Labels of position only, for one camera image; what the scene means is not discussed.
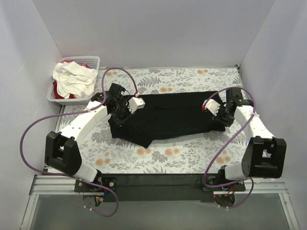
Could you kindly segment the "black t-shirt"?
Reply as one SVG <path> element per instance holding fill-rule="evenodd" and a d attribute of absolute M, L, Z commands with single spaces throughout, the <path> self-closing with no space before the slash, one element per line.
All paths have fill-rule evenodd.
<path fill-rule="evenodd" d="M 186 92 L 142 95 L 145 107 L 136 111 L 121 126 L 113 118 L 108 123 L 113 138 L 120 138 L 144 148 L 154 140 L 180 136 L 224 132 L 225 126 L 201 109 L 213 92 Z"/>

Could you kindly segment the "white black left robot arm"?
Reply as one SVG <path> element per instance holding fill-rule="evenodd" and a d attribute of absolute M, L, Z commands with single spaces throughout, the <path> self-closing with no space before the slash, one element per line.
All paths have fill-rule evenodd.
<path fill-rule="evenodd" d="M 102 173 L 83 162 L 79 146 L 97 123 L 109 114 L 125 120 L 131 115 L 129 98 L 125 88 L 112 83 L 106 92 L 96 93 L 83 110 L 69 125 L 59 132 L 49 132 L 46 137 L 45 164 L 65 175 L 102 185 Z"/>

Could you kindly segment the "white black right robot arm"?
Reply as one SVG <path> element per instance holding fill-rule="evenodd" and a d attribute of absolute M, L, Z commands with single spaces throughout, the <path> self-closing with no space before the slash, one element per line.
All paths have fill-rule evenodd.
<path fill-rule="evenodd" d="M 229 184 L 247 178 L 272 178 L 282 176 L 287 144 L 276 138 L 262 123 L 252 100 L 244 99 L 239 87 L 226 89 L 226 102 L 210 99 L 206 107 L 213 119 L 230 127 L 237 121 L 249 139 L 240 163 L 221 167 L 213 185 Z"/>

